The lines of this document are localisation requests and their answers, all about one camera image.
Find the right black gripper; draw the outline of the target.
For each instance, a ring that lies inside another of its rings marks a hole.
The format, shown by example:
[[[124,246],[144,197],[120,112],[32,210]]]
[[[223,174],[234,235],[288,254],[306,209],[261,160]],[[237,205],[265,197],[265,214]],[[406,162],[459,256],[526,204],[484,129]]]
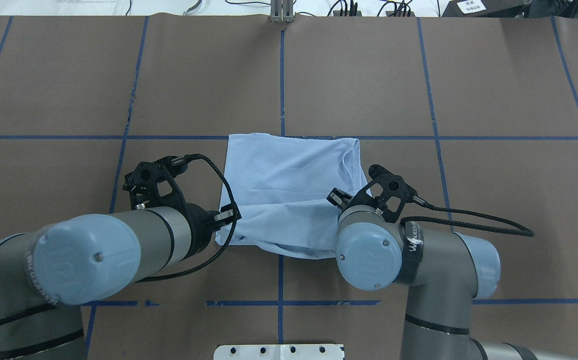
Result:
[[[369,194],[356,194],[355,196],[351,196],[350,193],[334,187],[328,194],[327,201],[337,208],[343,208],[343,212],[346,212],[353,207],[369,207],[370,196]]]

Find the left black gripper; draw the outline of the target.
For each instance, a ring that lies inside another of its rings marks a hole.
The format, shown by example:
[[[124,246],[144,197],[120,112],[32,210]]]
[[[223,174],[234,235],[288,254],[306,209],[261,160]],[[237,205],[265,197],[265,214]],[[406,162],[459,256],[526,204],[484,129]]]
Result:
[[[185,205],[187,219],[191,231],[190,248],[187,256],[194,256],[204,251],[209,245],[216,226],[225,227],[236,223],[242,218],[238,205],[224,205],[218,210],[206,210],[195,203]]]

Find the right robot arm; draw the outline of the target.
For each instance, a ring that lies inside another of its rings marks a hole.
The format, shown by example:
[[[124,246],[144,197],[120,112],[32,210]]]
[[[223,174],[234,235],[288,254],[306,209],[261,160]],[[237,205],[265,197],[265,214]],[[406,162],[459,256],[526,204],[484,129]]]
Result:
[[[402,360],[571,360],[572,355],[513,342],[472,337],[475,299],[496,291],[501,264],[485,239],[424,229],[417,219],[387,220],[387,210],[366,193],[333,189],[339,207],[335,255],[354,287],[374,291],[391,284],[408,288],[399,357]]]

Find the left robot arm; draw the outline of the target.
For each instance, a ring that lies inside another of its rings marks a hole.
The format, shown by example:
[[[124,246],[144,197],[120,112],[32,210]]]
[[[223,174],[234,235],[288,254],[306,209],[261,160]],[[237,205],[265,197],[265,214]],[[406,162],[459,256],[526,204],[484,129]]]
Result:
[[[85,360],[82,306],[197,255],[212,235],[235,230],[235,205],[189,213],[159,206],[84,214],[0,240],[0,360]]]

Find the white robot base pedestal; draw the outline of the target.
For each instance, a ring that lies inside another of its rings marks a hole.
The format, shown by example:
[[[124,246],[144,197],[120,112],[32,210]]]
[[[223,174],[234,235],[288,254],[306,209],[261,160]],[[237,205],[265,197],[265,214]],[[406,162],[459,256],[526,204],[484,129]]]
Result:
[[[232,344],[220,345],[214,360],[344,360],[343,344]]]

